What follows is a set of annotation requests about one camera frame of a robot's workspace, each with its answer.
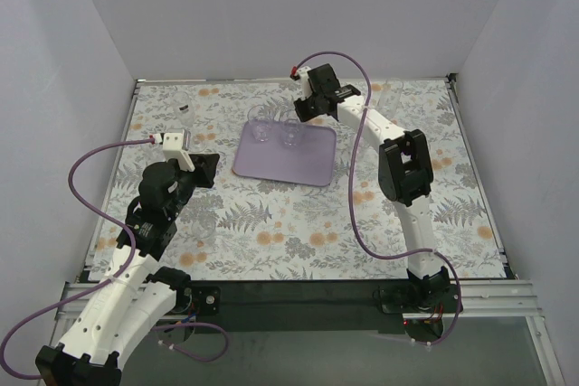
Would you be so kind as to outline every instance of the purple tray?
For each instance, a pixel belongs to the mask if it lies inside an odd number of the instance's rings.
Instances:
[[[280,122],[274,122],[270,140],[258,142],[248,123],[243,126],[233,171],[240,176],[287,183],[328,185],[334,172],[336,132],[328,127],[305,125],[298,146],[285,146]]]

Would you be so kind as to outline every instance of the glass panel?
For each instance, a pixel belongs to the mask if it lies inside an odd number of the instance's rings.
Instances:
[[[184,348],[203,355],[218,334],[193,335]],[[144,340],[122,386],[171,385],[545,385],[525,318],[462,318],[430,352],[376,339],[373,332],[234,333],[218,362],[199,363]]]

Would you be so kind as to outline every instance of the gray wall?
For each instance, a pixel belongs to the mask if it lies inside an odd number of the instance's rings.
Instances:
[[[460,110],[515,271],[579,384],[579,2],[500,0],[460,71]]]
[[[458,71],[498,0],[93,1],[133,77],[218,79],[285,77],[319,50],[377,77],[441,76]]]
[[[58,300],[80,270],[96,219],[69,193],[74,160],[118,139],[133,80],[90,0],[0,0],[0,335]],[[102,201],[113,155],[82,167]],[[21,329],[8,361],[34,373],[54,314]],[[3,385],[29,384],[0,370]]]

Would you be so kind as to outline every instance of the transparent cup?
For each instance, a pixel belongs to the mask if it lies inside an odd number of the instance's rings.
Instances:
[[[295,109],[280,113],[280,133],[283,145],[298,146],[304,136],[304,128]]]
[[[252,129],[253,137],[258,142],[265,142],[271,137],[273,127],[273,115],[266,106],[253,106],[247,113],[247,120]]]
[[[216,228],[215,220],[197,216],[191,224],[191,235],[193,240],[197,241],[197,244],[201,245],[201,247],[212,248],[215,245],[217,236]]]
[[[404,90],[404,82],[400,79],[390,79],[382,84],[375,109],[386,119],[391,120],[396,115],[400,105],[400,97]]]
[[[189,94],[182,90],[173,94],[171,96],[171,107],[182,127],[187,129],[193,128],[195,124],[195,115]]]
[[[195,134],[195,113],[193,111],[193,101],[189,94],[183,90],[174,93],[171,96],[171,107],[180,127],[186,128],[191,132],[189,151],[197,154],[204,151],[206,143],[202,139],[203,135],[198,136]]]

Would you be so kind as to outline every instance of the table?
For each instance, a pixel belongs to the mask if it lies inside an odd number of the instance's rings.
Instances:
[[[365,92],[362,82],[348,81]],[[375,93],[383,82],[373,84]],[[136,95],[128,139],[181,127],[171,97],[184,91],[195,111],[194,136],[205,152],[221,161],[212,190],[196,190],[179,216],[178,232],[160,263],[180,268],[192,279],[370,279],[405,278],[405,260],[381,261],[356,244],[347,214],[347,174],[353,131],[333,118],[312,120],[337,132],[337,157],[330,186],[317,188],[242,178],[232,172],[233,158],[248,109],[265,104],[290,108],[299,95],[291,81],[147,83]],[[444,80],[405,81],[394,122],[419,128],[429,139],[434,170],[431,214],[440,252],[461,278],[503,278],[505,271],[489,214],[470,162]],[[145,146],[122,151],[105,208],[123,220],[138,195],[146,165],[162,159]],[[356,217],[373,251],[405,250],[393,205],[377,182],[377,154],[368,149],[356,163]],[[200,240],[195,220],[212,221],[213,240]],[[105,221],[98,227],[89,280],[98,280],[116,246],[119,228]]]

